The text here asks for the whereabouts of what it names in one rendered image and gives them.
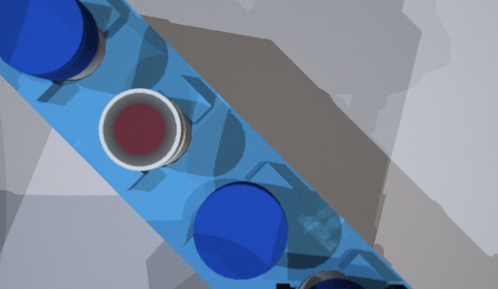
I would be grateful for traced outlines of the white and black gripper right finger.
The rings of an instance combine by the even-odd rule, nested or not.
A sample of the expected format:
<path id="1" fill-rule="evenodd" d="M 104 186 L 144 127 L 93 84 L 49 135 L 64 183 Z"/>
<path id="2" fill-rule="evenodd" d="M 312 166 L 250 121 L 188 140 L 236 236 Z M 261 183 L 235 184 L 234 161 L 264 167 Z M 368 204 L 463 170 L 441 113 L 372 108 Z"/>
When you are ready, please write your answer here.
<path id="1" fill-rule="evenodd" d="M 387 288 L 383 289 L 408 289 L 408 288 L 403 284 L 389 284 Z"/>

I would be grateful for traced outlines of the blue screw cap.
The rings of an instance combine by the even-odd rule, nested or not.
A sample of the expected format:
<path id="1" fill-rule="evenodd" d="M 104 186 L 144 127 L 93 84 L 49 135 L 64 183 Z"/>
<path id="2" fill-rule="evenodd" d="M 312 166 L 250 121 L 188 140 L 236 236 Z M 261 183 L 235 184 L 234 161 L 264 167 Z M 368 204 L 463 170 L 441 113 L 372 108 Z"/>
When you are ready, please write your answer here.
<path id="1" fill-rule="evenodd" d="M 193 236 L 198 255 L 213 272 L 228 279 L 253 279 L 281 259 L 288 221 L 269 190 L 235 181 L 217 188 L 201 204 Z"/>
<path id="2" fill-rule="evenodd" d="M 0 58 L 40 79 L 60 81 L 93 61 L 99 31 L 79 0 L 0 0 Z"/>
<path id="3" fill-rule="evenodd" d="M 365 289 L 348 279 L 326 279 L 314 284 L 309 289 Z"/>

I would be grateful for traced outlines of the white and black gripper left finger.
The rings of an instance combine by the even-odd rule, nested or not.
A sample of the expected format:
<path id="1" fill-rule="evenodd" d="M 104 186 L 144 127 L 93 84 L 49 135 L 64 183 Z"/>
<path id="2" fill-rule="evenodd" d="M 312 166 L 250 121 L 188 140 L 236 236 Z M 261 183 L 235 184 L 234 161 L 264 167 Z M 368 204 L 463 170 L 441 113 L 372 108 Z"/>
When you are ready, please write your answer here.
<path id="1" fill-rule="evenodd" d="M 277 283 L 276 289 L 296 289 L 295 287 L 291 287 L 290 283 Z"/>

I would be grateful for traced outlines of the white tube neck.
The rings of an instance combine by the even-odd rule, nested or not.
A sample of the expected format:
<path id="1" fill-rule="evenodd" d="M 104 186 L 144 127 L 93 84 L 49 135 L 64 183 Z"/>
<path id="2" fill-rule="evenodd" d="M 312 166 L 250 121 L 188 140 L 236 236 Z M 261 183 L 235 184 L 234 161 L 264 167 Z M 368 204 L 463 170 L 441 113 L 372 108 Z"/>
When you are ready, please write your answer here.
<path id="1" fill-rule="evenodd" d="M 115 96 L 99 123 L 100 142 L 118 165 L 144 171 L 170 163 L 182 150 L 186 123 L 179 107 L 144 88 Z"/>

